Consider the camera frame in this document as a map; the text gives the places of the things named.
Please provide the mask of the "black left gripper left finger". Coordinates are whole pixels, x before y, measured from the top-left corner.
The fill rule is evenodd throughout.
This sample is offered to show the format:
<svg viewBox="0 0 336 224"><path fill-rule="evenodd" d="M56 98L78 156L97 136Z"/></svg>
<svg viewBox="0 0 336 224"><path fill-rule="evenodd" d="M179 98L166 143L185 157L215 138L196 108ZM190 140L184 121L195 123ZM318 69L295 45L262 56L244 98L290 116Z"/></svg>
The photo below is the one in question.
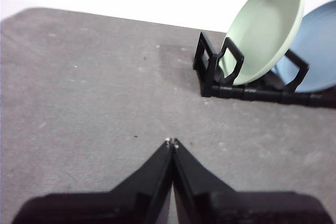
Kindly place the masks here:
<svg viewBox="0 0 336 224"><path fill-rule="evenodd" d="M13 223L165 223L172 187L173 145L164 143L111 191L61 193L25 202Z"/></svg>

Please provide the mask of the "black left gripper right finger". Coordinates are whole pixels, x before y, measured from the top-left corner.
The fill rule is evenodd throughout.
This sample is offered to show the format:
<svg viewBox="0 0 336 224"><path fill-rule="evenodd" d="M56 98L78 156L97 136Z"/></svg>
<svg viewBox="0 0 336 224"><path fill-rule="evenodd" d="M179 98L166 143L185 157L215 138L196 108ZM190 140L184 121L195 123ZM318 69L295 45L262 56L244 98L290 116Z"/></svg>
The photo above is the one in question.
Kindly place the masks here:
<svg viewBox="0 0 336 224"><path fill-rule="evenodd" d="M294 191L236 191L173 141L180 223L332 223L321 201Z"/></svg>

